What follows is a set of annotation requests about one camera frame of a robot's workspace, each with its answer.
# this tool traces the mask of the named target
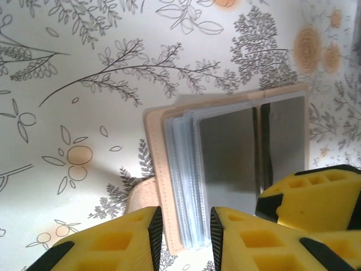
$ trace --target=card holder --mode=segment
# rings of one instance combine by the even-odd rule
[[[262,145],[265,144],[266,141],[263,140],[261,135],[267,131],[264,130],[261,120],[263,118],[263,121],[265,121],[268,118],[270,124],[268,133],[270,135],[269,141],[271,145],[271,140],[279,137],[277,134],[279,128],[277,128],[277,121],[272,119],[272,112],[275,112],[276,115],[283,115],[277,106],[273,106],[273,103],[278,102],[279,97],[282,95],[286,95],[283,99],[291,99],[292,95],[294,95],[295,98],[300,97],[299,92],[302,92],[303,109],[297,110],[303,110],[301,115],[304,119],[304,143],[300,145],[301,147],[297,149],[297,151],[302,151],[303,148],[304,155],[302,157],[304,161],[302,167],[306,169],[308,167],[309,144],[306,134],[308,131],[306,126],[308,110],[306,108],[307,106],[305,106],[305,104],[308,103],[306,84],[255,91],[246,94],[240,93],[221,99],[182,106],[171,106],[147,113],[144,118],[144,123],[153,158],[160,203],[164,212],[166,241],[171,254],[180,252],[185,246],[187,248],[192,245],[197,246],[197,243],[192,243],[190,241],[191,238],[188,239],[188,244],[183,242],[185,240],[184,236],[187,236],[187,234],[185,229],[183,229],[184,223],[181,223],[181,216],[184,217],[184,215],[180,212],[178,213],[178,207],[180,205],[179,202],[177,202],[180,197],[179,192],[172,183],[173,177],[171,171],[173,169],[171,168],[174,162],[172,162],[170,156],[174,155],[174,153],[171,152],[171,149],[168,149],[168,142],[171,142],[171,140],[168,139],[168,120],[178,118],[180,119],[180,123],[178,123],[179,127],[183,127],[184,133],[182,137],[186,140],[181,140],[181,142],[185,143],[186,147],[183,146],[184,150],[182,150],[181,143],[178,145],[178,148],[182,151],[181,153],[187,153],[190,158],[188,160],[183,159],[183,162],[188,161],[188,179],[190,179],[193,184],[193,189],[191,188],[191,191],[188,190],[191,195],[192,204],[195,207],[193,218],[197,221],[193,223],[193,227],[196,225],[197,232],[193,237],[196,237],[197,239],[195,239],[198,241],[198,244],[202,246],[208,242],[209,223],[207,221],[209,221],[210,207],[213,205],[231,204],[229,207],[235,206],[236,209],[249,208],[249,212],[251,212],[252,206],[256,204],[257,193],[262,192],[262,189],[269,185],[269,183],[263,183],[263,172],[267,168],[264,165],[265,153]],[[247,104],[248,108],[237,110],[237,106],[239,106],[240,103]],[[270,112],[265,115],[265,109],[263,109],[262,114],[262,106],[263,108],[267,108],[267,104],[270,104],[268,106]],[[244,150],[243,156],[239,154],[240,151],[238,150],[240,148]],[[279,159],[276,156],[276,150],[270,149],[268,153],[270,154],[272,162],[273,159]],[[234,158],[230,159],[227,158],[227,156],[234,156]],[[196,165],[193,169],[190,166],[192,164],[191,161],[193,161],[193,165]],[[272,163],[272,169],[274,169],[275,172],[280,162],[281,160],[277,163]],[[240,176],[249,181],[239,181]],[[272,174],[272,178],[276,179],[277,177],[277,174]],[[192,221],[188,220],[188,223],[189,226],[186,227],[190,229],[192,227],[190,225]]]

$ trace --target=floral wallpaper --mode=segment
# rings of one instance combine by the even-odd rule
[[[306,82],[311,168],[361,168],[356,0],[0,2],[0,270],[124,213],[148,108]],[[161,270],[214,270],[212,251]]]

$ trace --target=branch drawing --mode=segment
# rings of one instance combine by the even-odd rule
[[[171,267],[175,260],[178,258],[177,255],[171,255],[167,249],[165,242],[162,242],[162,250],[160,253],[159,271],[166,271],[168,267]]]
[[[14,114],[12,113],[0,113],[0,116],[9,117],[15,119],[17,123],[17,130],[19,131],[20,136],[26,143],[29,143],[29,137],[26,127],[33,126],[36,123],[36,117],[34,114],[26,112],[19,112],[17,103],[15,99],[12,99],[12,107],[14,109]]]
[[[337,90],[337,96],[333,99],[336,111],[347,111],[347,119],[343,124],[345,138],[338,142],[339,150],[349,147],[354,141],[361,141],[361,73],[357,78],[353,73],[345,74],[344,78],[344,82],[339,80],[334,83]]]
[[[136,76],[139,80],[145,79],[153,83],[160,83],[163,86],[165,95],[168,98],[175,96],[177,92],[178,83],[170,81],[170,70],[178,72],[178,79],[184,79],[187,86],[194,93],[202,94],[206,89],[201,84],[202,79],[209,83],[210,79],[214,80],[214,86],[224,90],[227,94],[232,94],[238,89],[239,79],[234,72],[225,70],[223,76],[217,76],[216,70],[220,69],[220,62],[216,61],[196,61],[196,67],[190,68],[190,64],[179,67],[174,61],[179,59],[179,51],[183,50],[181,43],[166,46],[162,45],[162,52],[156,58],[151,58],[143,53],[144,45],[140,39],[126,41],[125,39],[120,42],[115,42],[117,48],[115,57],[109,47],[104,50],[104,54],[98,54],[100,61],[105,66],[99,72],[79,78],[70,82],[61,88],[56,89],[49,94],[39,106],[42,106],[45,101],[51,98],[56,93],[66,89],[67,87],[81,83],[84,87],[90,88],[91,92],[95,94],[97,91],[102,92],[103,89],[108,89],[110,92],[116,91],[121,94],[121,98],[125,101],[131,99],[134,106],[139,106],[141,103],[137,95],[138,88],[131,88],[125,80],[113,81],[112,76],[121,71],[125,75]]]
[[[95,213],[90,213],[88,218],[104,219],[108,216],[111,218],[117,217],[119,214],[123,215],[125,210],[125,203],[128,196],[142,179],[131,177],[130,173],[125,169],[120,169],[120,178],[123,183],[123,190],[120,187],[115,187],[112,184],[107,185],[107,193],[109,198],[101,197],[99,200],[100,206],[94,208]]]
[[[108,197],[100,198],[100,206],[96,206],[94,208],[95,213],[90,213],[88,218],[104,219],[108,216],[115,218],[118,215],[122,215],[125,210],[126,201],[133,187],[154,175],[153,164],[145,139],[140,140],[138,150],[139,165],[142,170],[143,178],[132,177],[130,173],[122,167],[120,169],[120,178],[123,187],[116,187],[109,183],[106,187]]]
[[[240,80],[247,84],[254,75],[261,74],[261,89],[278,88],[297,82],[297,73],[289,65],[289,50],[278,48],[277,28],[271,14],[252,6],[234,23],[240,34],[232,39],[231,61],[238,64]]]
[[[316,140],[319,143],[325,140],[327,133],[336,135],[336,129],[339,127],[339,124],[328,111],[325,111],[322,115],[317,107],[310,103],[309,117],[310,124],[316,126],[310,129],[311,140]]]
[[[27,171],[28,169],[31,169],[33,167],[34,167],[33,164],[28,164],[28,165],[23,166],[21,168],[17,168],[17,169],[14,169],[12,171],[0,174],[0,192],[7,185],[7,182],[9,181],[10,176],[18,174],[18,173],[23,172],[23,171]]]
[[[58,155],[60,158],[54,156],[43,156],[42,159],[57,167],[66,165],[67,174],[60,181],[57,194],[60,195],[68,184],[71,188],[76,188],[76,182],[83,181],[88,174],[86,164],[93,159],[93,151],[87,146],[75,145],[88,139],[88,137],[78,137],[72,140],[69,130],[61,126],[61,137],[63,142],[67,145],[67,150],[58,148]]]
[[[194,29],[208,35],[217,35],[223,32],[224,28],[214,21],[201,21],[202,10],[214,4],[214,0],[159,0],[167,5],[156,11],[156,14],[173,20],[170,29],[180,25],[184,34],[190,34]]]
[[[205,268],[203,268],[202,271],[214,271],[215,268],[214,268],[214,262],[212,261],[208,261],[207,262],[207,266]]]
[[[97,0],[96,3],[93,3],[93,0],[44,0],[43,4],[39,0],[18,1],[21,8],[29,9],[32,18],[35,17],[37,10],[42,9],[42,5],[44,8],[49,6],[46,11],[48,16],[56,18],[58,23],[71,25],[72,34],[78,35],[83,45],[89,44],[92,49],[95,49],[98,38],[105,36],[107,30],[118,27],[122,19],[117,11],[118,1],[123,12],[129,11],[135,14],[138,8],[140,8],[140,13],[143,12],[145,0]],[[54,37],[58,36],[53,29],[47,31]]]
[[[3,14],[0,7],[0,76],[8,75],[14,63],[24,63],[25,68],[10,75],[14,81],[26,81],[32,78],[44,78],[56,75],[58,71],[50,60],[56,55],[69,55],[65,53],[43,50],[25,46],[7,36],[4,32],[12,23],[11,14]]]
[[[140,169],[142,170],[143,178],[150,178],[154,176],[154,168],[153,168],[153,161],[152,156],[149,151],[147,142],[145,139],[141,139],[139,142],[139,164]]]

